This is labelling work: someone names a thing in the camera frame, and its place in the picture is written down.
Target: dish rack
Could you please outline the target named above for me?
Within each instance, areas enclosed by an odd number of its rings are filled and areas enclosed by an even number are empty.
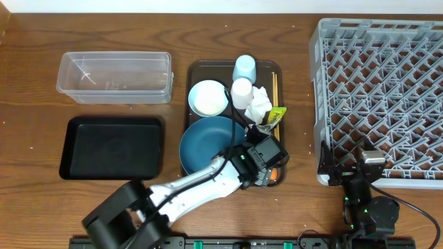
[[[376,186],[443,189],[443,22],[322,19],[309,55],[316,167],[322,140],[350,165],[368,137],[388,161]]]

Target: green connector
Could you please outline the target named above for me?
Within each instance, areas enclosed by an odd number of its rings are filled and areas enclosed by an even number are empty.
[[[194,249],[203,249],[202,241],[194,241]]]
[[[292,243],[291,242],[284,242],[283,243],[283,249],[292,249]]]

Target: light blue cup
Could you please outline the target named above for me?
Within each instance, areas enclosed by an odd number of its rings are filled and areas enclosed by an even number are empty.
[[[235,62],[233,81],[241,77],[250,80],[252,84],[255,83],[255,79],[257,78],[255,60],[249,55],[242,55],[238,57],[237,61]]]

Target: wood grain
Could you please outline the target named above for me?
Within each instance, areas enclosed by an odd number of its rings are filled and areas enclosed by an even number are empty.
[[[0,45],[1,40],[3,39],[6,29],[6,25],[8,24],[10,17],[9,10],[0,2]]]
[[[67,248],[84,235],[81,220],[123,181],[63,181],[58,175],[67,122],[78,115],[161,116],[165,156],[148,185],[178,179],[186,71],[198,59],[251,54],[282,69],[288,108],[283,184],[251,188],[185,215],[173,230],[189,236],[295,237],[305,229],[336,234],[343,225],[339,187],[315,177],[314,89],[309,79],[309,39],[331,15],[48,15],[14,14],[0,46],[0,248]],[[442,20],[442,16],[339,15],[368,19]],[[68,51],[147,50],[172,55],[169,104],[81,105],[55,90],[61,56]],[[443,192],[389,190],[443,223]],[[397,236],[427,248],[430,221],[401,206]]]

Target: white napkin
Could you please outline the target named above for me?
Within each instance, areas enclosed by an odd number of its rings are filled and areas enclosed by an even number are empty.
[[[244,115],[254,121],[257,125],[262,123],[264,115],[272,109],[266,89],[262,86],[260,89],[253,87],[254,98],[247,106]]]

